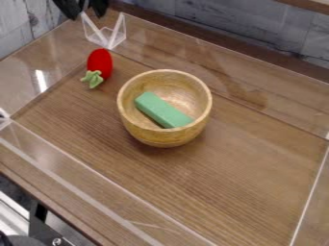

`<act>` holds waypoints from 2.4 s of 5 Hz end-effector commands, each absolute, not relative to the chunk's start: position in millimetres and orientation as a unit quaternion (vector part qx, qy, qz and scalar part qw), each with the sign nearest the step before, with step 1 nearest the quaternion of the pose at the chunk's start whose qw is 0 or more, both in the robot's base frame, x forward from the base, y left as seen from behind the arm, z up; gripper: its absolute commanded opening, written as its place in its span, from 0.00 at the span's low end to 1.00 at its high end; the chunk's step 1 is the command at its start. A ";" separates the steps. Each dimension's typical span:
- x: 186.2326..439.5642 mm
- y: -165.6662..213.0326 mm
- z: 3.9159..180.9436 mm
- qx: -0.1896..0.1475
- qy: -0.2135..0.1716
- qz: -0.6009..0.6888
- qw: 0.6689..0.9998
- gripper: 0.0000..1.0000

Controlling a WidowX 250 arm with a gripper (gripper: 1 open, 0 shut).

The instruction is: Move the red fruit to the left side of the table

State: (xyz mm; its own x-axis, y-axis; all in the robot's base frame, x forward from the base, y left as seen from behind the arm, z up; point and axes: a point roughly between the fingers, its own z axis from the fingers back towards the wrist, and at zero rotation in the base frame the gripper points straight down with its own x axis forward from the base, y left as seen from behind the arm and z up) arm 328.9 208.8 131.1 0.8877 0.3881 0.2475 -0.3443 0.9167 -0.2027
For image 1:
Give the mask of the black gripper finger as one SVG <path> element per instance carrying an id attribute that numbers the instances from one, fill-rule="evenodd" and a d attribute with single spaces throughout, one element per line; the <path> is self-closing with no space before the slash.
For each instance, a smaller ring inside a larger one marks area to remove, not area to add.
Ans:
<path id="1" fill-rule="evenodd" d="M 110 6 L 110 0 L 90 0 L 90 6 L 94 9 L 94 12 L 98 17 L 102 17 Z"/>
<path id="2" fill-rule="evenodd" d="M 83 11 L 85 0 L 53 0 L 55 6 L 71 20 L 75 20 Z"/>

